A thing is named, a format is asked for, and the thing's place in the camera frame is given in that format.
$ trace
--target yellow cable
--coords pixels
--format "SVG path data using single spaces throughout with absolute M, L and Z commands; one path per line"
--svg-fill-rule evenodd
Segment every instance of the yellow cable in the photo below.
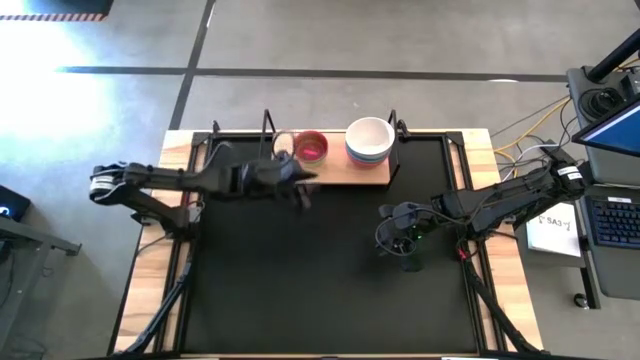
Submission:
M 498 155 L 504 156 L 505 158 L 511 160 L 514 166 L 516 165 L 516 159 L 513 156 L 507 154 L 506 152 L 501 150 L 494 150 L 493 152 Z M 518 176 L 518 168 L 514 168 L 513 170 L 513 177 L 515 178 L 516 176 Z
M 529 130 L 525 131 L 525 133 L 524 133 L 524 134 L 520 135 L 520 136 L 516 139 L 516 141 L 512 142 L 512 143 L 511 143 L 511 144 L 509 144 L 509 145 L 505 145 L 505 146 L 499 147 L 499 148 L 495 149 L 493 152 L 497 153 L 498 151 L 502 151 L 502 150 L 504 150 L 504 149 L 508 149 L 508 148 L 510 148 L 510 147 L 512 147 L 512 146 L 514 146 L 514 145 L 516 145 L 516 144 L 517 144 L 517 143 L 519 143 L 520 141 L 522 141 L 522 139 L 524 139 L 525 137 L 527 137 L 527 135 L 531 134 L 535 129 L 537 129 L 537 128 L 538 128 L 538 126 L 542 125 L 542 123 L 543 123 L 543 122 L 545 122 L 548 118 L 550 118 L 550 117 L 551 117 L 551 115 L 552 115 L 554 112 L 556 112 L 556 111 L 560 110 L 560 109 L 561 109 L 561 108 L 562 108 L 566 103 L 568 103 L 569 101 L 571 101 L 571 99 L 567 99 L 567 100 L 565 100 L 565 101 L 563 101 L 563 102 L 559 103 L 558 105 L 554 106 L 554 107 L 553 107 L 553 109 L 549 110 L 549 112 L 548 112 L 548 113 L 546 113 L 546 114 L 542 117 L 542 119 L 538 120 L 538 122 L 537 122 L 537 123 L 535 123 L 535 124 L 534 124 L 530 129 L 529 129 Z
M 617 69 L 618 69 L 618 70 L 624 70 L 624 68 L 626 68 L 627 66 L 629 66 L 629 65 L 631 65 L 631 64 L 633 64 L 633 63 L 635 63 L 635 62 L 636 62 L 636 61 L 638 61 L 638 60 L 640 60 L 640 58 L 633 59 L 633 60 L 629 60 L 629 61 L 627 61 L 626 63 L 624 63 L 624 64 L 622 64 L 622 65 L 618 66 L 618 68 L 617 68 Z

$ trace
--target black table surface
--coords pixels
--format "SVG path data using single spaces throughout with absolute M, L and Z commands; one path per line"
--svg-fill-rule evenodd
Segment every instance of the black table surface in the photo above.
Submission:
M 422 240 L 425 268 L 417 273 L 402 272 L 398 258 L 379 257 L 374 249 L 379 205 L 425 202 L 451 186 L 441 142 L 400 146 L 402 167 L 388 190 L 321 187 L 302 214 L 268 200 L 208 202 L 184 351 L 477 351 L 452 230 Z M 257 144 L 236 144 L 236 150 L 250 159 Z

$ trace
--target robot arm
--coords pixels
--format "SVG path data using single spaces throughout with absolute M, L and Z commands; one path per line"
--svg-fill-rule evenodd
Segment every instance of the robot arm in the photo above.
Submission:
M 315 177 L 300 163 L 282 151 L 273 159 L 256 159 L 231 166 L 215 167 L 207 162 L 195 173 L 182 169 L 163 169 L 137 163 L 96 166 L 91 176 L 89 198 L 100 205 L 124 205 L 135 211 L 132 217 L 143 222 L 160 222 L 166 232 L 184 232 L 189 212 L 184 207 L 169 207 L 140 189 L 189 191 L 219 201 L 277 198 L 293 195 L 306 201 L 297 181 Z
M 575 166 L 553 159 L 544 167 L 529 174 L 479 190 L 458 190 L 435 196 L 427 204 L 402 203 L 383 205 L 380 213 L 385 218 L 376 229 L 378 248 L 384 253 L 402 257 L 404 271 L 422 269 L 414 255 L 417 242 L 441 226 L 455 225 L 462 239 L 487 238 L 508 217 L 515 224 L 527 221 L 558 202 L 577 200 L 585 184 Z M 543 353 L 528 343 L 502 311 L 471 262 L 471 255 L 457 247 L 468 282 L 482 298 L 501 329 L 516 350 L 525 353 Z

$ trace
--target black floor stripe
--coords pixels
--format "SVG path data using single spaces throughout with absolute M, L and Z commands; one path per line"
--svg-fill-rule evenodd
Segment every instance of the black floor stripe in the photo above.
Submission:
M 56 72 L 67 74 L 114 74 L 114 75 L 182 75 L 187 68 L 136 67 L 136 66 L 61 66 Z
M 567 82 L 565 75 L 545 74 L 490 74 L 446 73 L 410 71 L 359 71 L 359 70 L 298 70 L 298 69 L 196 69 L 196 76 L 220 77 L 269 77 L 269 78 L 329 78 L 329 79 L 394 79 L 394 80 L 452 80 L 489 81 L 514 80 L 518 82 Z
M 187 65 L 187 72 L 182 80 L 182 86 L 180 86 L 180 92 L 178 93 L 178 99 L 176 100 L 176 106 L 173 109 L 171 115 L 171 122 L 169 123 L 169 130 L 178 130 L 180 123 L 182 122 L 182 115 L 184 115 L 184 109 L 187 106 L 187 100 L 189 98 L 189 92 L 191 91 L 191 84 L 193 84 L 193 77 L 195 75 L 198 61 L 200 61 L 200 54 L 202 54 L 202 48 L 204 47 L 204 40 L 207 36 L 208 21 L 210 17 L 213 17 L 213 6 L 216 0 L 207 0 L 202 13 L 202 19 L 200 19 L 200 26 L 198 27 L 198 34 L 196 40 L 193 43 L 193 49 L 191 50 L 191 56 L 189 57 L 189 63 Z

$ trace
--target wheel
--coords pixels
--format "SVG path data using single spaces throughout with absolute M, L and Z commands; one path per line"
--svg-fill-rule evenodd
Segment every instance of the wheel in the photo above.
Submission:
M 584 294 L 575 294 L 573 296 L 573 303 L 576 304 L 577 307 L 589 310 L 589 304 L 587 303 L 587 297 Z

